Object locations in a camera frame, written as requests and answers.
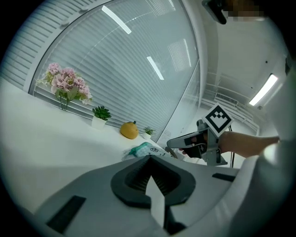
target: white surface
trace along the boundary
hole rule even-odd
[[[210,108],[209,106],[201,105],[201,107],[198,109],[195,117],[193,118],[191,124],[189,125],[186,132],[184,132],[184,134],[188,134],[188,133],[197,131],[196,122],[199,119],[202,119],[202,117],[208,112],[209,108]],[[256,135],[255,132],[252,129],[250,129],[248,126],[246,126],[245,124],[241,123],[240,121],[238,121],[236,119],[232,123],[231,127],[232,127],[232,130],[235,131],[235,132],[244,133],[244,134],[248,134],[248,135],[252,135],[252,136]],[[230,166],[231,152],[223,153],[222,156],[228,162],[227,165],[222,165],[222,167],[229,167]],[[245,158],[243,158],[242,156],[239,156],[238,154],[235,154],[235,156],[234,156],[234,168],[241,168],[244,160],[245,160]],[[206,165],[206,162],[203,161],[202,159],[190,158],[187,155],[185,155],[184,161]]]
[[[98,130],[103,130],[105,123],[106,121],[95,116],[92,119],[92,127]]]
[[[156,222],[163,227],[165,221],[165,197],[156,185],[152,176],[146,187],[146,195],[151,198],[151,215]]]
[[[0,96],[1,175],[13,200],[30,212],[78,176],[120,162],[124,150],[147,141],[127,139],[119,128],[107,125],[98,131],[91,120],[7,81],[2,81]]]
[[[268,120],[260,130],[261,137],[275,137],[278,136],[278,131],[273,125],[272,121]]]
[[[147,133],[143,133],[142,134],[142,137],[146,140],[150,139],[151,138],[151,135],[147,134]]]

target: human arm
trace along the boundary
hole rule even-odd
[[[265,147],[277,143],[279,137],[256,137],[233,131],[224,132],[219,138],[219,148],[221,153],[234,152],[244,158],[259,155]]]

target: hand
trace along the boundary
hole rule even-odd
[[[208,141],[208,134],[207,133],[204,133],[203,134],[203,138],[204,138],[204,142],[207,143],[207,141]],[[191,142],[192,143],[196,143],[196,141],[197,141],[196,137],[193,137],[191,139]],[[218,143],[218,145],[219,145],[221,154],[229,151],[229,132],[228,131],[225,131],[219,137],[219,143]]]

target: black slot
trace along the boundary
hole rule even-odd
[[[212,175],[212,177],[220,179],[220,180],[229,181],[229,182],[233,182],[233,180],[235,179],[235,176],[224,175],[224,174],[220,174],[220,173],[215,173]]]
[[[156,185],[164,196],[174,190],[180,184],[181,179],[177,173],[163,164],[158,163],[154,159],[149,159],[144,165],[141,165],[126,176],[126,184],[145,194],[150,176],[154,178]]]
[[[203,146],[203,150],[206,151],[207,147],[205,145],[198,145],[198,146],[193,146],[190,148],[184,148],[183,150],[186,152],[186,154],[191,157],[191,158],[202,158],[202,155],[200,153],[200,148]]]
[[[85,200],[86,198],[73,196],[46,225],[62,234]]]
[[[189,137],[184,139],[184,143],[186,146],[193,144],[192,139],[196,138],[196,142],[194,142],[194,144],[200,144],[200,143],[204,143],[204,134],[203,133],[199,133],[196,136],[193,137]]]
[[[174,235],[184,229],[186,226],[180,222],[176,222],[170,207],[165,209],[165,222],[163,228],[170,234]]]

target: ceiling light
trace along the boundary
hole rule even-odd
[[[172,8],[174,9],[174,11],[176,10],[176,8],[175,8],[175,6],[174,6],[174,4],[173,4],[173,2],[172,2],[172,0],[168,0],[169,2],[170,2],[170,4],[172,5]]]
[[[156,72],[156,74],[158,75],[159,79],[164,80],[161,72],[159,71],[158,67],[156,66],[155,62],[153,61],[153,59],[149,56],[147,57],[148,61],[150,62],[151,66],[153,67],[154,71]]]
[[[272,88],[272,86],[276,83],[277,80],[278,78],[274,74],[271,74],[265,85],[261,88],[258,94],[250,101],[250,105],[256,105],[263,98],[263,96],[265,96],[265,94]]]
[[[190,61],[190,56],[189,56],[189,50],[188,50],[187,42],[186,42],[185,39],[183,39],[183,41],[184,41],[184,44],[185,44],[185,47],[186,47],[187,57],[188,57],[188,60],[189,60],[189,66],[191,67],[191,61]]]
[[[102,7],[102,11],[105,12],[108,16],[110,16],[121,28],[123,28],[123,30],[126,33],[131,33],[130,28],[113,11],[111,11],[106,6]]]

